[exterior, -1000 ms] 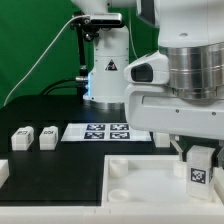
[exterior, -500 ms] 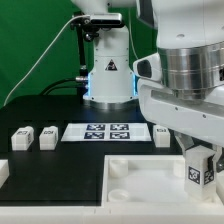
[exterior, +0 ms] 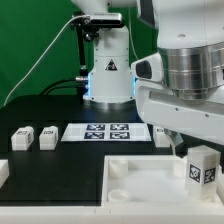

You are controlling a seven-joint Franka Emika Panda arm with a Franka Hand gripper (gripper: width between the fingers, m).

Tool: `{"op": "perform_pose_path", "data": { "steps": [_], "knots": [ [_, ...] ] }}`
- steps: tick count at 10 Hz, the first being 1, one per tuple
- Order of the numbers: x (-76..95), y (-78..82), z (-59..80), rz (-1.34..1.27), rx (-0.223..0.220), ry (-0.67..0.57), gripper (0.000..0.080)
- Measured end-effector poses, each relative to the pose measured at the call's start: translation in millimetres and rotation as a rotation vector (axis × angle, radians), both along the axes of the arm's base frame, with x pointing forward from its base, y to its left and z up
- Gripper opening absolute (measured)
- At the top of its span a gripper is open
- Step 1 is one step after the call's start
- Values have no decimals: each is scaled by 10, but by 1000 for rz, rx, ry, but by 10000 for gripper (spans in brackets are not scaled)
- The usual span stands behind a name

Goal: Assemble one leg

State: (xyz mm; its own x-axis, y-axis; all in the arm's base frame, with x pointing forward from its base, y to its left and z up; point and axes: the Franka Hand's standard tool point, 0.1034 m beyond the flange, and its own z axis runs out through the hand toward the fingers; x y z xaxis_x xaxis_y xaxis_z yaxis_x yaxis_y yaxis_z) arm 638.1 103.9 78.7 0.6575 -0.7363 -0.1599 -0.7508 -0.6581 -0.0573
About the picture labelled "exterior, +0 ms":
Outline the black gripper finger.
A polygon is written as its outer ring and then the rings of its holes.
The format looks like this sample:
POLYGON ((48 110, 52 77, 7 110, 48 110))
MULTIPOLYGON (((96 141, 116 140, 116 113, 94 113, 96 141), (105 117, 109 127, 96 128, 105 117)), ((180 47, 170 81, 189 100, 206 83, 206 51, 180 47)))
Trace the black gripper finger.
POLYGON ((171 145, 172 153, 176 153, 176 148, 183 143, 183 138, 180 133, 165 129, 165 135, 171 145))

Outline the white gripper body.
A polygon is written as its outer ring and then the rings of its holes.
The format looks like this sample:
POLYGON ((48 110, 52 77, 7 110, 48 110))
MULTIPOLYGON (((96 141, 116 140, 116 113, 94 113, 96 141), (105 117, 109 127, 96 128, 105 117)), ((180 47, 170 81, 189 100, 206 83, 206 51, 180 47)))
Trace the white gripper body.
POLYGON ((224 145, 224 87, 206 100, 185 101, 159 83, 136 83, 138 115, 145 123, 224 145))

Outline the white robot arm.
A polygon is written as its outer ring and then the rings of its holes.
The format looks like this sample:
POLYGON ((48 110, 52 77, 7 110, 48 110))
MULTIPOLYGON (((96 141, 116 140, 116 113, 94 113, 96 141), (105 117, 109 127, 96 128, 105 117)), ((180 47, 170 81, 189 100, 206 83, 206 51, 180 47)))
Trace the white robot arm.
POLYGON ((135 6, 158 30, 157 52, 136 74, 145 123, 224 145, 224 0, 71 0, 101 20, 109 7, 135 6))

